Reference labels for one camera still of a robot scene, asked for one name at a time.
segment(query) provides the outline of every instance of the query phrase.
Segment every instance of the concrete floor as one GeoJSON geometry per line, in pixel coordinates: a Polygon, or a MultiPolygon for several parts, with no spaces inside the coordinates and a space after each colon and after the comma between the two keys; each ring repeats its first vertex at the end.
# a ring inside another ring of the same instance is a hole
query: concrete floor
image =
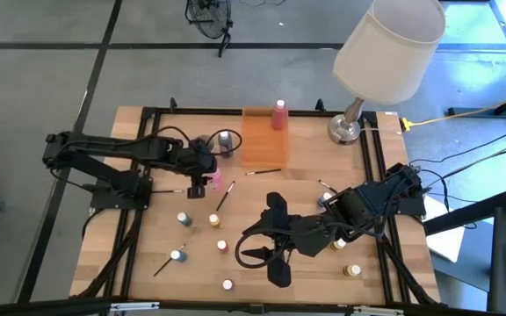
{"type": "MultiPolygon", "coordinates": [[[[250,8],[234,1],[233,41],[341,42],[370,2],[293,0],[278,7],[250,8]]],[[[0,0],[0,41],[99,42],[112,4],[112,0],[0,0]]],[[[448,26],[443,43],[506,43],[488,4],[444,2],[444,7],[448,26]]],[[[181,1],[125,1],[112,42],[211,41],[183,20],[183,11],[181,1]]],[[[182,107],[241,107],[284,98],[294,109],[312,109],[322,98],[328,109],[340,110],[353,96],[331,75],[335,54],[229,50],[218,59],[213,50],[109,51],[84,132],[108,135],[117,106],[167,106],[170,97],[182,107]]],[[[94,50],[0,50],[0,199],[7,204],[0,212],[0,304],[15,298],[53,182],[40,161],[44,137],[74,124],[96,55],[94,50]]],[[[450,50],[434,56],[410,100],[390,107],[368,104],[366,109],[397,111],[421,121],[442,117],[452,106],[484,107],[504,99],[506,51],[450,50]]],[[[504,133],[506,120],[460,118],[416,127],[405,140],[410,159],[436,159],[504,133]]],[[[506,139],[442,165],[423,166],[444,173],[505,146],[506,139]]],[[[72,178],[87,179],[78,174],[72,178]]],[[[423,174],[425,183],[433,180],[423,174]]],[[[506,155],[450,178],[448,185],[452,195],[472,200],[506,190],[506,155]],[[496,169],[496,163],[504,169],[496,169]]],[[[87,194],[67,188],[33,299],[68,296],[88,203],[87,194]]],[[[451,200],[453,208],[463,205],[451,200]]],[[[437,280],[444,302],[485,309],[485,292],[444,275],[437,274],[437,280]]]]}

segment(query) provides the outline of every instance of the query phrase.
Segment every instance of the small bottle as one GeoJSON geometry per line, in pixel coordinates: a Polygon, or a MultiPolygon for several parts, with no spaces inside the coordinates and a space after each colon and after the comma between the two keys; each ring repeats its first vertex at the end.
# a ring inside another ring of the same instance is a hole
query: small bottle
{"type": "Polygon", "coordinates": [[[216,214],[212,214],[210,215],[210,217],[208,218],[210,220],[210,225],[212,225],[212,227],[214,228],[220,228],[220,218],[218,218],[218,215],[216,214]]]}
{"type": "Polygon", "coordinates": [[[232,147],[232,137],[228,131],[223,131],[218,134],[218,144],[220,145],[221,156],[224,158],[231,157],[234,152],[230,151],[232,147]]]}
{"type": "Polygon", "coordinates": [[[281,130],[288,120],[288,109],[286,109],[285,102],[278,100],[272,107],[272,128],[281,130]]]}
{"type": "Polygon", "coordinates": [[[343,249],[346,245],[347,245],[347,242],[344,241],[343,239],[339,238],[338,241],[331,242],[329,247],[331,248],[331,250],[337,251],[337,250],[343,249]]]}
{"type": "Polygon", "coordinates": [[[187,215],[183,212],[180,212],[179,214],[177,214],[177,220],[179,221],[179,223],[181,223],[187,227],[192,224],[192,219],[189,217],[189,215],[187,215]]]}
{"type": "Polygon", "coordinates": [[[186,253],[181,250],[173,250],[171,251],[171,259],[178,262],[184,262],[186,260],[186,253]]]}
{"type": "Polygon", "coordinates": [[[234,288],[234,282],[230,279],[226,279],[224,282],[222,282],[221,286],[224,288],[224,290],[229,291],[234,288]]]}
{"type": "Polygon", "coordinates": [[[329,200],[332,197],[333,196],[331,195],[331,193],[325,192],[320,196],[320,198],[317,199],[317,204],[323,207],[323,202],[329,200]]]}
{"type": "Polygon", "coordinates": [[[220,250],[222,254],[226,254],[228,252],[228,243],[226,241],[218,241],[216,247],[218,247],[218,250],[220,250]]]}
{"type": "Polygon", "coordinates": [[[356,277],[362,272],[362,269],[357,264],[352,264],[343,268],[343,274],[347,277],[356,277]]]}
{"type": "Polygon", "coordinates": [[[206,174],[206,176],[210,176],[210,183],[212,184],[213,190],[218,190],[221,186],[221,170],[220,168],[216,168],[216,172],[212,174],[206,174]]]}

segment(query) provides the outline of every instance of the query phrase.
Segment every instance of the wooden tabletop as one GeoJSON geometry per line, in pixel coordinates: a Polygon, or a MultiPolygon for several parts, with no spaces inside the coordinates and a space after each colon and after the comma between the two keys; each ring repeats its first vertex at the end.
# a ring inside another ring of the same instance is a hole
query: wooden tabletop
{"type": "MultiPolygon", "coordinates": [[[[141,107],[120,107],[112,137],[134,139],[140,115],[141,107]]],[[[386,165],[406,163],[397,115],[378,112],[377,116],[386,165]]],[[[143,213],[129,297],[218,302],[384,304],[376,241],[372,237],[360,237],[339,251],[326,248],[315,258],[294,252],[290,261],[292,285],[284,289],[267,281],[266,268],[245,269],[233,255],[242,231],[258,221],[261,211],[267,208],[267,193],[279,192],[288,202],[290,214],[312,215],[317,212],[317,198],[326,192],[318,179],[337,190],[358,186],[365,181],[360,144],[338,146],[332,142],[327,135],[328,122],[329,118],[289,119],[290,156],[281,172],[245,176],[250,169],[241,167],[240,151],[237,150],[231,159],[218,159],[223,183],[219,190],[208,186],[205,198],[191,200],[186,198],[185,193],[155,194],[143,213]],[[232,181],[235,181],[235,187],[218,212],[221,227],[213,228],[208,223],[208,216],[215,213],[232,181]],[[177,222],[179,212],[190,215],[190,227],[177,222]],[[216,248],[219,240],[226,241],[230,246],[227,254],[221,254],[216,248]],[[184,243],[184,252],[188,254],[186,262],[171,262],[153,277],[171,250],[184,243]],[[361,275],[342,274],[342,267],[351,264],[362,268],[361,275]],[[233,290],[222,289],[225,279],[234,281],[233,290]]],[[[221,128],[240,132],[241,125],[241,116],[163,114],[160,121],[160,126],[177,126],[191,138],[211,134],[221,128]]],[[[175,131],[165,131],[162,135],[180,138],[175,131]]],[[[372,137],[369,141],[369,148],[373,148],[372,137]]],[[[377,175],[378,168],[373,158],[374,175],[377,175]]],[[[117,169],[129,168],[129,161],[105,161],[117,169]]],[[[159,169],[152,171],[152,177],[154,190],[186,189],[190,185],[188,177],[159,169]]],[[[111,254],[118,219],[119,211],[104,211],[87,227],[71,294],[84,290],[105,265],[111,254]]],[[[439,300],[423,226],[406,216],[397,216],[397,223],[404,262],[429,295],[439,300]]],[[[271,240],[255,236],[247,240],[242,249],[262,246],[270,248],[271,240]]],[[[244,260],[258,262],[252,258],[244,260]]],[[[114,293],[119,292],[123,265],[123,262],[119,265],[114,293]]],[[[391,262],[389,265],[394,298],[400,300],[395,267],[391,262]]]]}

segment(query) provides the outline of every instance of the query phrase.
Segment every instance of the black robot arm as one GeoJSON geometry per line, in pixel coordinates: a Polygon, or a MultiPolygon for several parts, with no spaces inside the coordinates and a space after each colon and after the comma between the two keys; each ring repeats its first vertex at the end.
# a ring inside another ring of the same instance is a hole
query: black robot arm
{"type": "Polygon", "coordinates": [[[73,168],[97,178],[85,185],[93,192],[91,207],[147,208],[152,179],[137,170],[119,171],[92,156],[126,158],[152,169],[165,169],[189,176],[188,198],[203,198],[208,178],[216,170],[216,158],[202,139],[184,147],[181,140],[150,134],[138,140],[122,140],[63,132],[49,134],[42,161],[51,170],[73,168]]]}

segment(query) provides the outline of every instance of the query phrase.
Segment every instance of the bottle cap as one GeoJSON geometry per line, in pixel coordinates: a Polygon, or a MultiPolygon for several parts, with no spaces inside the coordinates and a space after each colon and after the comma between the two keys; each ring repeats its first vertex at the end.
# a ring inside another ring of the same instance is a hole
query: bottle cap
{"type": "Polygon", "coordinates": [[[171,259],[177,260],[181,257],[181,253],[178,250],[171,251],[171,259]]]}
{"type": "Polygon", "coordinates": [[[343,248],[343,247],[347,246],[347,242],[346,242],[346,241],[344,241],[344,240],[343,240],[343,239],[341,239],[341,238],[339,238],[339,240],[338,240],[338,241],[336,241],[336,243],[337,243],[337,245],[338,245],[339,247],[341,247],[341,248],[343,248]]]}
{"type": "Polygon", "coordinates": [[[224,290],[231,290],[233,287],[234,287],[234,283],[232,282],[232,280],[224,280],[224,282],[221,284],[221,286],[224,287],[224,290]]]}
{"type": "Polygon", "coordinates": [[[218,215],[212,214],[208,219],[210,219],[210,223],[216,224],[218,222],[218,215]]]}
{"type": "Polygon", "coordinates": [[[351,273],[353,276],[358,276],[362,271],[362,269],[357,264],[353,264],[349,268],[351,269],[351,273]]]}
{"type": "Polygon", "coordinates": [[[180,212],[179,214],[177,214],[177,219],[178,219],[178,221],[186,221],[186,219],[187,219],[187,218],[188,218],[188,217],[187,217],[187,216],[186,216],[186,214],[185,214],[185,213],[183,213],[183,212],[180,212]]]}
{"type": "Polygon", "coordinates": [[[218,249],[223,250],[228,246],[228,244],[225,241],[218,241],[218,249]]]}

